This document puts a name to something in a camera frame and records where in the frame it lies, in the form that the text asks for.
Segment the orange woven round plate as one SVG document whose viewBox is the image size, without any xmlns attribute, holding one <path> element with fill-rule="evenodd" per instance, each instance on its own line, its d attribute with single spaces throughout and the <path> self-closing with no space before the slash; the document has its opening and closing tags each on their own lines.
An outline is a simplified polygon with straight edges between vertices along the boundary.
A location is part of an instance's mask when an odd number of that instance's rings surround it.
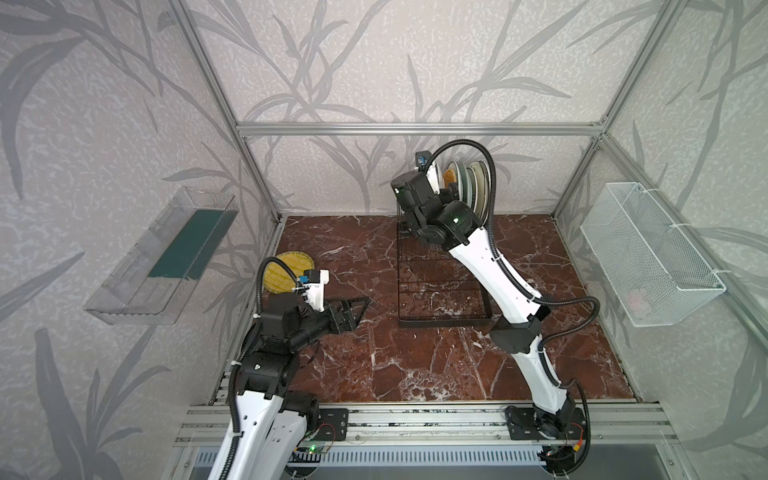
<svg viewBox="0 0 768 480">
<path fill-rule="evenodd" d="M 458 182 L 456 171 L 453 168 L 444 170 L 442 178 L 445 188 L 449 188 L 451 185 L 454 185 Z"/>
</svg>

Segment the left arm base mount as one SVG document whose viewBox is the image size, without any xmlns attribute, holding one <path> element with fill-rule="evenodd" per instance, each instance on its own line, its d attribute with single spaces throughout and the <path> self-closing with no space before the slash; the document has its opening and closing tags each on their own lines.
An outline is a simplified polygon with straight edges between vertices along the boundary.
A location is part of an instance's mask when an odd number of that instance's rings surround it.
<svg viewBox="0 0 768 480">
<path fill-rule="evenodd" d="M 316 441 L 344 441 L 349 428 L 350 411 L 347 408 L 321 407 L 318 397 L 308 392 L 289 392 L 285 411 L 298 413 L 307 421 L 307 438 Z"/>
</svg>

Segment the light green flower plate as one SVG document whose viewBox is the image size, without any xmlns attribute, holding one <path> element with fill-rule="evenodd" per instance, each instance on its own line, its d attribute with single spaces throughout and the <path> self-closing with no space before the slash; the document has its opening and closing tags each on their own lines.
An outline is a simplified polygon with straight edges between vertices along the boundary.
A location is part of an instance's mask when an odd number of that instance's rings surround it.
<svg viewBox="0 0 768 480">
<path fill-rule="evenodd" d="M 467 200 L 466 200 L 466 202 L 464 202 L 464 203 L 465 203 L 466 205 L 468 205 L 468 206 L 469 206 L 469 203 L 470 203 L 470 201 L 468 200 L 468 195 L 469 195 L 469 194 L 472 192 L 472 190 L 471 190 L 471 187 L 469 186 L 469 181 L 468 181 L 468 188 L 467 188 L 467 190 L 468 190 L 468 193 L 467 193 Z"/>
</svg>

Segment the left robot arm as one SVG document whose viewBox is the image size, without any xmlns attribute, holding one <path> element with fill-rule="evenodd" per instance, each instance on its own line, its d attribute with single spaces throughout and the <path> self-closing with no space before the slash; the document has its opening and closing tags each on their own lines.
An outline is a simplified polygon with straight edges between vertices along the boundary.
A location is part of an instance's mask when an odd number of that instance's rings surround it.
<svg viewBox="0 0 768 480">
<path fill-rule="evenodd" d="M 355 330 L 371 300 L 367 296 L 327 299 L 326 270 L 297 275 L 276 256 L 258 269 L 261 288 L 269 266 L 287 272 L 287 292 L 255 298 L 255 322 L 231 362 L 227 389 L 230 423 L 209 474 L 212 479 L 278 479 L 296 448 L 321 430 L 316 395 L 291 384 L 301 351 L 326 335 Z"/>
</svg>

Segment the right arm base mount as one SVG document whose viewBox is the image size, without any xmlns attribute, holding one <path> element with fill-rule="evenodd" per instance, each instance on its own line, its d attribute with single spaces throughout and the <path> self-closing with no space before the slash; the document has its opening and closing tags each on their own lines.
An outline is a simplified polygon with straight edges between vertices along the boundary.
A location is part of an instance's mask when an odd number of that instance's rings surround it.
<svg viewBox="0 0 768 480">
<path fill-rule="evenodd" d="M 579 440 L 588 422 L 581 408 L 567 402 L 557 413 L 539 407 L 507 406 L 503 410 L 511 440 Z"/>
</svg>

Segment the cream plate with plum blossoms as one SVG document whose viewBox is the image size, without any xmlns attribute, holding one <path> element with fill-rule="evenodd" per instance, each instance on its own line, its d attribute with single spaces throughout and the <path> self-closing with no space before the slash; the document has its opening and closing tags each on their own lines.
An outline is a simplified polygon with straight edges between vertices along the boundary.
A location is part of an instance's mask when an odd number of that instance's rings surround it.
<svg viewBox="0 0 768 480">
<path fill-rule="evenodd" d="M 486 161 L 480 162 L 480 168 L 482 171 L 482 179 L 483 179 L 483 185 L 484 185 L 483 187 L 484 207 L 482 211 L 483 213 L 482 220 L 486 222 L 489 216 L 489 209 L 490 209 L 491 178 L 490 178 L 490 170 Z"/>
</svg>

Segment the black wire dish rack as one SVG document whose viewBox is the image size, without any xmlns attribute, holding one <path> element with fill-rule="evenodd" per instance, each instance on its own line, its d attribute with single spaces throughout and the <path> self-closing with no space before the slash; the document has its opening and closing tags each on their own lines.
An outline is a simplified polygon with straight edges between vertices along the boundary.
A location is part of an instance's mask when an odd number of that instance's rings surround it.
<svg viewBox="0 0 768 480">
<path fill-rule="evenodd" d="M 477 279 L 447 252 L 425 244 L 397 213 L 397 318 L 402 328 L 485 326 L 491 299 Z"/>
</svg>

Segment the white plate dark green rim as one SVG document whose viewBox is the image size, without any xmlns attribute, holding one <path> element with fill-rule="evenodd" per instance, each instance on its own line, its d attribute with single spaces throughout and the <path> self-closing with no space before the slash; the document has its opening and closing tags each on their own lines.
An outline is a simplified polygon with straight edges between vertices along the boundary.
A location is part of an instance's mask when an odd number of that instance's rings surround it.
<svg viewBox="0 0 768 480">
<path fill-rule="evenodd" d="M 440 189 L 443 187 L 443 179 L 440 171 L 439 163 L 434 160 L 426 171 L 428 182 L 436 194 L 440 193 Z"/>
</svg>

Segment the sunburst plate teal rim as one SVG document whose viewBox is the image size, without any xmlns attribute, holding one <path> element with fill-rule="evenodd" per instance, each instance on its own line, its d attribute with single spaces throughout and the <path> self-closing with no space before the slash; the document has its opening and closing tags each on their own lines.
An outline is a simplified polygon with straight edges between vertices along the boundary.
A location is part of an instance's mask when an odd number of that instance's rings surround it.
<svg viewBox="0 0 768 480">
<path fill-rule="evenodd" d="M 474 167 L 475 174 L 476 174 L 476 177 L 477 177 L 477 182 L 478 182 L 478 205 L 477 205 L 477 214 L 476 215 L 481 220 L 481 222 L 484 222 L 482 220 L 482 216 L 483 216 L 482 211 L 483 211 L 483 207 L 484 207 L 484 200 L 483 200 L 483 187 L 484 187 L 484 185 L 483 185 L 483 179 L 482 179 L 482 171 L 481 171 L 481 168 L 480 168 L 480 161 L 474 162 L 472 164 L 472 166 Z"/>
</svg>

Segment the aluminium front rail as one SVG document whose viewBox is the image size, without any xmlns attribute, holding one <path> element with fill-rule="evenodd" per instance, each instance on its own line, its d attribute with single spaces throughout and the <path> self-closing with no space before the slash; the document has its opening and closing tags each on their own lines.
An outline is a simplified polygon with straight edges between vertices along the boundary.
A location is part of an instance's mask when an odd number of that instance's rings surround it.
<svg viewBox="0 0 768 480">
<path fill-rule="evenodd" d="M 512 442 L 506 402 L 330 403 L 349 410 L 344 441 L 336 446 L 500 445 Z M 679 441 L 658 403 L 591 401 L 594 444 L 675 444 Z M 216 446 L 229 424 L 223 405 L 187 410 L 175 447 Z"/>
</svg>

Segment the clear plastic wall tray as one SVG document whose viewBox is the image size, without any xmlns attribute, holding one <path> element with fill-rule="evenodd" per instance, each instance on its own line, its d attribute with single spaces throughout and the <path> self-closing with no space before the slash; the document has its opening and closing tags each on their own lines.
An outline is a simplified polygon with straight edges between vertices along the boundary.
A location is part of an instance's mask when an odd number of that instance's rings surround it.
<svg viewBox="0 0 768 480">
<path fill-rule="evenodd" d="M 108 325 L 172 325 L 239 213 L 230 193 L 180 188 L 84 305 Z"/>
</svg>

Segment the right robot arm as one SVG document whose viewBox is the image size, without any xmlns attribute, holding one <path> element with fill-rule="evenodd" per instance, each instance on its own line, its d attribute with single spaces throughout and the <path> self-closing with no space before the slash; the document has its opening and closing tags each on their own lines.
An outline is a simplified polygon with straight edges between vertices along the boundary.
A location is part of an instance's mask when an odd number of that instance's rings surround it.
<svg viewBox="0 0 768 480">
<path fill-rule="evenodd" d="M 487 216 L 477 216 L 472 208 L 446 188 L 437 190 L 428 171 L 435 160 L 453 147 L 468 146 L 484 157 L 488 171 Z M 490 151 L 471 139 L 449 141 L 435 152 L 415 154 L 416 168 L 395 177 L 391 188 L 405 216 L 407 231 L 420 241 L 437 245 L 458 260 L 479 281 L 500 307 L 502 317 L 490 332 L 497 347 L 516 361 L 532 395 L 539 428 L 563 429 L 571 421 L 576 403 L 569 394 L 578 383 L 560 380 L 546 346 L 555 339 L 574 334 L 588 326 L 600 312 L 600 301 L 593 296 L 567 300 L 548 300 L 524 282 L 499 251 L 493 234 L 493 214 L 497 175 Z M 547 336 L 541 333 L 543 320 L 553 308 L 576 304 L 591 306 L 590 315 L 577 326 Z"/>
</svg>

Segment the white plate cloud emblem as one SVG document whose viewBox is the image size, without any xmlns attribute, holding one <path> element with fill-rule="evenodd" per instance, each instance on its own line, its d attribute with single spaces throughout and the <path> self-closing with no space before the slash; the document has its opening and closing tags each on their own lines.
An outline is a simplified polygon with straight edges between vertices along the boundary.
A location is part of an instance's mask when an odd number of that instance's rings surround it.
<svg viewBox="0 0 768 480">
<path fill-rule="evenodd" d="M 467 200 L 467 193 L 468 193 L 468 180 L 467 180 L 467 173 L 466 173 L 466 167 L 461 161 L 455 161 L 454 162 L 454 170 L 456 173 L 456 183 L 457 183 L 457 190 L 458 190 L 458 198 L 462 202 L 466 202 Z"/>
</svg>

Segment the yellow-green round plate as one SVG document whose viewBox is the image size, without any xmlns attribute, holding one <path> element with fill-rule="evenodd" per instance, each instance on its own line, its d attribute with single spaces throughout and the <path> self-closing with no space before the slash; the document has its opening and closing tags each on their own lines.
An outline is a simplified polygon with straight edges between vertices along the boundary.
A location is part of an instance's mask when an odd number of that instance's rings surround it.
<svg viewBox="0 0 768 480">
<path fill-rule="evenodd" d="M 315 269 L 314 260 L 305 252 L 286 251 L 278 254 L 277 258 L 296 278 L 302 276 L 305 270 Z M 295 281 L 282 266 L 271 262 L 263 277 L 263 287 L 272 294 L 288 293 L 295 287 Z"/>
</svg>

